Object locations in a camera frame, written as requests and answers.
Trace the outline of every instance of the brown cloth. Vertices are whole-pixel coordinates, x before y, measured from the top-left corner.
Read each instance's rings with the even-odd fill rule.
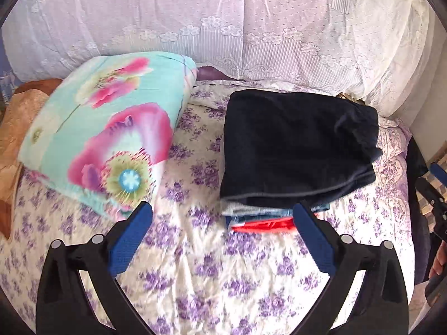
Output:
[[[16,89],[0,125],[0,232],[9,239],[15,195],[22,164],[17,161],[22,141],[48,96],[61,79],[28,82]]]
[[[62,79],[59,78],[43,79],[34,82],[28,82],[17,87],[17,89],[14,91],[14,94],[22,93],[30,89],[39,89],[42,92],[46,93],[46,95],[50,95],[61,83]]]

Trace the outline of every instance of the white wall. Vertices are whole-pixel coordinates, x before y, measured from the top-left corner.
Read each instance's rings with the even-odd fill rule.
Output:
[[[444,44],[430,93],[410,130],[426,160],[447,141],[447,44]]]

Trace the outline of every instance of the stack of folded clothes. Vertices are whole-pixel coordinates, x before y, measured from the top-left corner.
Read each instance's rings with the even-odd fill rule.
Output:
[[[231,95],[223,129],[222,214],[229,230],[293,230],[291,208],[314,212],[375,181],[377,111],[346,99],[256,89]]]

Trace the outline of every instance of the tan blanket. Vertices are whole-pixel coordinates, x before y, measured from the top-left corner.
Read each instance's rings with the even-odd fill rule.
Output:
[[[48,100],[41,90],[12,96],[0,126],[0,231],[9,238],[17,182],[22,164],[17,154],[33,119]]]

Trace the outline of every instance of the light blue fabric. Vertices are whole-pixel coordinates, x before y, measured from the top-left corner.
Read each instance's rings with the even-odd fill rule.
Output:
[[[312,212],[324,212],[329,210],[329,204],[317,205],[314,208],[311,208]],[[227,224],[227,229],[232,231],[234,226],[241,227],[246,223],[251,223],[253,221],[268,221],[273,219],[287,218],[292,217],[293,210],[292,209],[277,209],[271,208],[270,211],[263,211],[257,214],[243,214],[243,215],[235,215],[229,216],[225,215],[225,223]]]
[[[195,63],[167,52],[95,57],[54,91],[19,160],[40,181],[113,218],[156,192]]]

